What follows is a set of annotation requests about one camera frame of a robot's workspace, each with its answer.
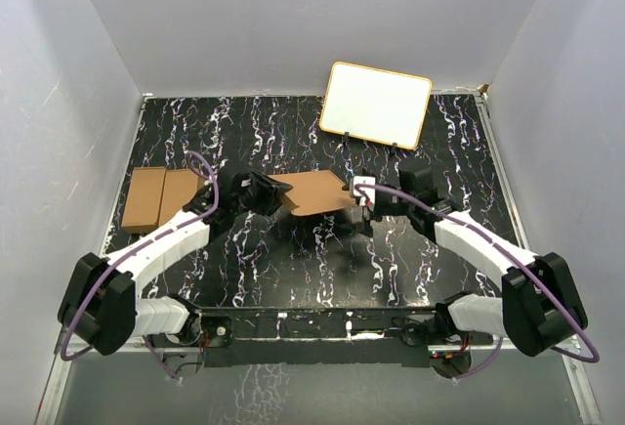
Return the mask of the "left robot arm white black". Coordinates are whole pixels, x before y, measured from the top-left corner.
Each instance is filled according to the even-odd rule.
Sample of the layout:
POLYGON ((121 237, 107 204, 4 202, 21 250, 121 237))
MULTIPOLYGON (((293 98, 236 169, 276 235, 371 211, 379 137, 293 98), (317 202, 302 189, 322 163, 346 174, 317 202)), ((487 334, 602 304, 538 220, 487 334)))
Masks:
POLYGON ((272 215, 291 189, 257 171, 221 172, 162 227, 105 256, 81 257, 58 311, 62 345, 77 335, 107 356, 133 337, 164 334, 182 346, 197 343, 200 309, 178 295, 145 298, 144 288, 229 231, 239 215, 272 215))

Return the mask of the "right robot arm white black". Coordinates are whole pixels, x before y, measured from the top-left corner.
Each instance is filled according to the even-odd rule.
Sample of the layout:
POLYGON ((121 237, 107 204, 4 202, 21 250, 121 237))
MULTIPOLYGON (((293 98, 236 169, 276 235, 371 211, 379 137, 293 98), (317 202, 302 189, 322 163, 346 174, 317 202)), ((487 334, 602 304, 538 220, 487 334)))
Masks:
POLYGON ((358 231, 370 234, 372 222, 404 216, 418 234, 464 259, 500 291, 497 297, 461 292, 438 303, 434 325, 442 341, 455 344, 481 332, 536 357, 572 336, 588 339, 588 317, 561 255, 537 255, 480 225, 438 191, 431 167, 419 159, 401 163, 397 176, 395 186, 371 174, 350 180, 350 196, 362 210, 358 231))

